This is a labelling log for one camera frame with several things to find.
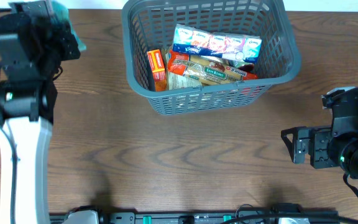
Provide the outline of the green wet wipes packet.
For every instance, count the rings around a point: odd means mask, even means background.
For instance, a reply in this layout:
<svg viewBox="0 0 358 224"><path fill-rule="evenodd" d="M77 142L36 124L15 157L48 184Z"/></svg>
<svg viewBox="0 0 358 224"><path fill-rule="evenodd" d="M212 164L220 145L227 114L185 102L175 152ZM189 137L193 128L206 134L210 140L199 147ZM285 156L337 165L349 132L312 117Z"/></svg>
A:
<svg viewBox="0 0 358 224"><path fill-rule="evenodd" d="M62 3L58 2L58 1L52 1L52 9L53 9L55 16L57 17L57 19L60 22L67 23L70 26L71 33L74 35L74 37L78 43L78 50L80 52L85 51L86 45L82 40L80 40L80 38L78 37L77 33L75 32L75 30L72 26L69 10Z"/></svg>

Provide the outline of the orange Redoxon box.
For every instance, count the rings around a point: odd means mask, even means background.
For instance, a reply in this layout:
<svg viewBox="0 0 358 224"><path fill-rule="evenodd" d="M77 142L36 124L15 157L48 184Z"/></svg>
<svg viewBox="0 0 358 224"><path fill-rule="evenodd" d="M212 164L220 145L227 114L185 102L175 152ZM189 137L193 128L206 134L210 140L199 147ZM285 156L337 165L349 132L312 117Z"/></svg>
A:
<svg viewBox="0 0 358 224"><path fill-rule="evenodd" d="M152 71L155 91L165 91L167 88L167 76L161 51L159 49L148 51L147 58Z"/></svg>

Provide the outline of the green lid jar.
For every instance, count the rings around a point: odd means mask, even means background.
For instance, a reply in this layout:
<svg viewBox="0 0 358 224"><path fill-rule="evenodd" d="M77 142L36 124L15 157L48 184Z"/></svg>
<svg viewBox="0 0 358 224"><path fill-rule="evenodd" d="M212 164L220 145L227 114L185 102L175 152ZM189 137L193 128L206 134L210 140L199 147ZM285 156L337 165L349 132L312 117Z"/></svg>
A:
<svg viewBox="0 0 358 224"><path fill-rule="evenodd" d="M240 61L233 61L233 67L236 67L239 70L244 72L252 72L254 70L254 64L249 62L240 62Z"/></svg>

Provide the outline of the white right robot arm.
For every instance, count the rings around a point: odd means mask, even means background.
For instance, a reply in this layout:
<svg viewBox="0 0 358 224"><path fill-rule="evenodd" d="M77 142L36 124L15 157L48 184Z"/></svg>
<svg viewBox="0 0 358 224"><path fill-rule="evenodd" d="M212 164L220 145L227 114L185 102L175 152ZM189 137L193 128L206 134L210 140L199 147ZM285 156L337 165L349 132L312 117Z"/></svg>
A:
<svg viewBox="0 0 358 224"><path fill-rule="evenodd" d="M358 180L358 87L334 88L321 100L332 115L329 126L299 126L281 132L291 161L302 164L309 155L313 168L340 167L345 183ZM350 189L358 198L358 189Z"/></svg>

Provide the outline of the Kleenex tissue multipack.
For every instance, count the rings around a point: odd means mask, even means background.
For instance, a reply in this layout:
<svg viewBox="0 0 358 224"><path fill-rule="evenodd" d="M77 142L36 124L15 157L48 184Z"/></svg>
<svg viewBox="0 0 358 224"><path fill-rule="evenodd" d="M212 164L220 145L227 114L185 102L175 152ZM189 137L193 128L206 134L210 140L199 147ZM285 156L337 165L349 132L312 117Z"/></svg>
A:
<svg viewBox="0 0 358 224"><path fill-rule="evenodd" d="M176 25L172 50L175 52L256 63L262 39L253 35L206 32L190 26Z"/></svg>

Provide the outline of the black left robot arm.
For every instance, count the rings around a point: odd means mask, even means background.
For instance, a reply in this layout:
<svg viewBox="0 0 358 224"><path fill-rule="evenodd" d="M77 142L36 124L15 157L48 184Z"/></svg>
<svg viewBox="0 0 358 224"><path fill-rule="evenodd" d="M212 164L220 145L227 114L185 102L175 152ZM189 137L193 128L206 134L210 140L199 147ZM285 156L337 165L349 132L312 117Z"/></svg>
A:
<svg viewBox="0 0 358 224"><path fill-rule="evenodd" d="M62 62L81 55L57 1L0 10L0 223L49 223L47 161Z"/></svg>

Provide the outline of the grey plastic basket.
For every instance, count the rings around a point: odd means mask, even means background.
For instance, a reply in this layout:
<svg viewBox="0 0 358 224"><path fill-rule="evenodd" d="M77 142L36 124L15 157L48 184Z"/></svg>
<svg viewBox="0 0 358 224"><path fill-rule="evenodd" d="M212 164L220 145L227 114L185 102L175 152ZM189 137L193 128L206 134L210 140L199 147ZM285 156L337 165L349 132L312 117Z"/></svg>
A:
<svg viewBox="0 0 358 224"><path fill-rule="evenodd" d="M272 85L289 82L301 55L282 0L130 0L121 12L126 78L160 114L181 114L253 103ZM256 80L155 91L147 52L171 46L177 24L262 39Z"/></svg>

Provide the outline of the San Remo spaghetti packet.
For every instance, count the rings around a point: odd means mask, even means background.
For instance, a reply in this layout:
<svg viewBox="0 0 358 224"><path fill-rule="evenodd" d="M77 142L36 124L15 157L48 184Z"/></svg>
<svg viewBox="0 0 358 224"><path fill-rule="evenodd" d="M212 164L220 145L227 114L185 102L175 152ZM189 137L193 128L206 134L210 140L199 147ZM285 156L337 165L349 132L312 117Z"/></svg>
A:
<svg viewBox="0 0 358 224"><path fill-rule="evenodd" d="M239 70L225 63L208 60L197 55L169 51L168 71L194 79L205 85L222 85L246 80L256 80L257 75Z"/></svg>

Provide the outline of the brown gold snack bag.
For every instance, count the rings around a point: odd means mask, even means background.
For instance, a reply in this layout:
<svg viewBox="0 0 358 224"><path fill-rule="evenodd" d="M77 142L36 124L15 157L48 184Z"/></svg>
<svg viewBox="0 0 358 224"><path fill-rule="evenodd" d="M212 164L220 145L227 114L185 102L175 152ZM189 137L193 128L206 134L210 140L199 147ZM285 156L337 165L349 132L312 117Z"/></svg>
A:
<svg viewBox="0 0 358 224"><path fill-rule="evenodd" d="M166 90L176 90L181 88L199 87L201 82L192 78L183 77L168 71L168 61L170 60L169 49L161 49L163 61L165 64L166 75L167 75L167 87Z"/></svg>

